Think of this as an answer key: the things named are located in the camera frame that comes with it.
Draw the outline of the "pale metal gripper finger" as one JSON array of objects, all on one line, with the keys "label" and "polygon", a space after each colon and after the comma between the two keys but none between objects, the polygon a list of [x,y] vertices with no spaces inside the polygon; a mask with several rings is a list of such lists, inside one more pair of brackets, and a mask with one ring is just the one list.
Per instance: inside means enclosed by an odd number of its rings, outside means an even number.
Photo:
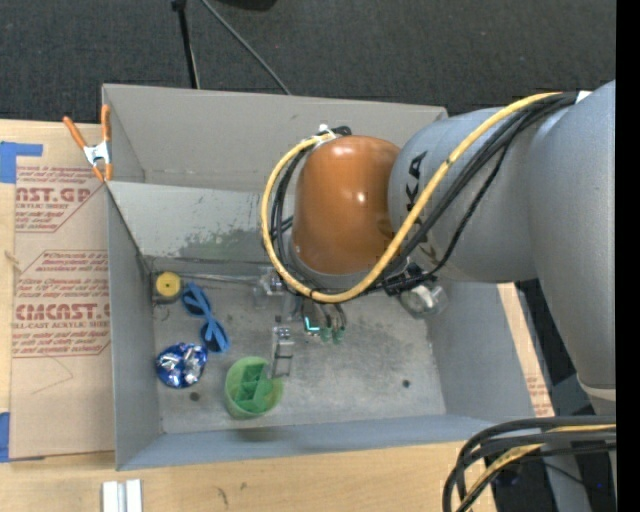
[{"label": "pale metal gripper finger", "polygon": [[294,341],[288,327],[277,326],[273,329],[271,377],[288,377],[291,373],[294,356]]},{"label": "pale metal gripper finger", "polygon": [[284,282],[273,268],[263,268],[253,288],[255,306],[266,306],[271,298],[282,296],[285,291]]}]

